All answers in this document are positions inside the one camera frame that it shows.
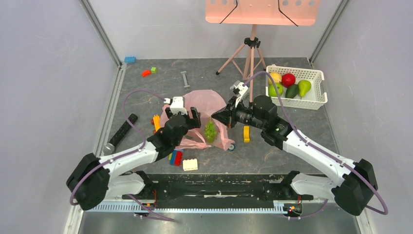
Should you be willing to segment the green fake fruit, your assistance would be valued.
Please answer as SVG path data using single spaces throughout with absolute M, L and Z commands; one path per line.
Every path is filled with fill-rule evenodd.
M 206 139 L 206 142 L 213 143 L 215 141 L 216 135 L 217 131 L 215 129 L 215 123 L 211 120 L 205 125 L 204 129 L 204 137 Z

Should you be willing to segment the pink plastic bag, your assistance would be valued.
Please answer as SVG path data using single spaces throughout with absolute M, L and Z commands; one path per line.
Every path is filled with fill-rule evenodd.
M 234 144 L 234 140 L 228 137 L 227 127 L 211 117 L 213 113 L 226 106 L 221 95 L 213 90 L 194 90 L 183 97 L 187 110 L 190 110 L 190 107 L 196 107 L 200 113 L 201 128 L 189 130 L 176 149 L 205 149 L 214 146 L 228 150 L 230 144 Z M 211 120 L 215 123 L 217 135 L 213 143 L 208 143 L 204 137 L 204 129 Z

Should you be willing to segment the green fake apple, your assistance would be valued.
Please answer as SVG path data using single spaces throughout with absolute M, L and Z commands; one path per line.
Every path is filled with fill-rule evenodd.
M 282 96 L 284 91 L 283 86 L 280 83 L 276 83 L 275 85 L 269 84 L 268 86 L 268 95 L 270 97 L 277 97 L 277 93 Z

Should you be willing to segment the yellow fake lemon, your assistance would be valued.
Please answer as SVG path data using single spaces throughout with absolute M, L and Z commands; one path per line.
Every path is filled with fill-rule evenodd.
M 282 75 L 277 72 L 270 72 L 270 75 L 275 83 L 281 83 Z

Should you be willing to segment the dark green fake avocado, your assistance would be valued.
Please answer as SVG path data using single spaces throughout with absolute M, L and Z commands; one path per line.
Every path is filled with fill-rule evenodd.
M 299 93 L 299 86 L 297 84 L 292 84 L 287 88 L 285 92 L 285 98 L 293 99 L 298 95 L 298 93 Z

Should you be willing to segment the red fake apple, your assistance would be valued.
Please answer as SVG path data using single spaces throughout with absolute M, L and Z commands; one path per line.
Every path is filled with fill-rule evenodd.
M 295 82 L 296 82 L 296 77 L 292 73 L 286 73 L 282 75 L 281 84 L 284 87 L 288 88 L 291 85 L 295 84 Z

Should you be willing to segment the green fake pear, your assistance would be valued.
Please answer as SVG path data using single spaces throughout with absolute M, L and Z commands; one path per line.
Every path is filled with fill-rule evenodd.
M 300 80 L 298 82 L 298 87 L 299 87 L 299 96 L 300 98 L 303 98 L 312 88 L 312 83 L 308 80 Z

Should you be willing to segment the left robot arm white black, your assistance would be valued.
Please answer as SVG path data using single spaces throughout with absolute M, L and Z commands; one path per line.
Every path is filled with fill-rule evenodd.
M 150 197 L 153 185 L 137 173 L 126 172 L 168 157 L 189 130 L 200 128 L 200 113 L 195 107 L 190 111 L 191 115 L 170 115 L 162 128 L 138 146 L 109 156 L 86 154 L 66 181 L 70 204 L 87 211 L 111 196 Z

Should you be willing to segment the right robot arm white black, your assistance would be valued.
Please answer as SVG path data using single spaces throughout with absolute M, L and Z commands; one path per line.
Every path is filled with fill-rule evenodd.
M 247 108 L 236 97 L 212 118 L 228 128 L 242 123 L 261 129 L 261 137 L 271 146 L 298 156 L 325 176 L 311 176 L 291 171 L 282 181 L 282 195 L 294 199 L 312 195 L 332 199 L 347 213 L 359 216 L 377 193 L 378 185 L 372 164 L 364 159 L 355 162 L 312 141 L 300 130 L 278 116 L 277 106 L 268 96 L 255 97 Z

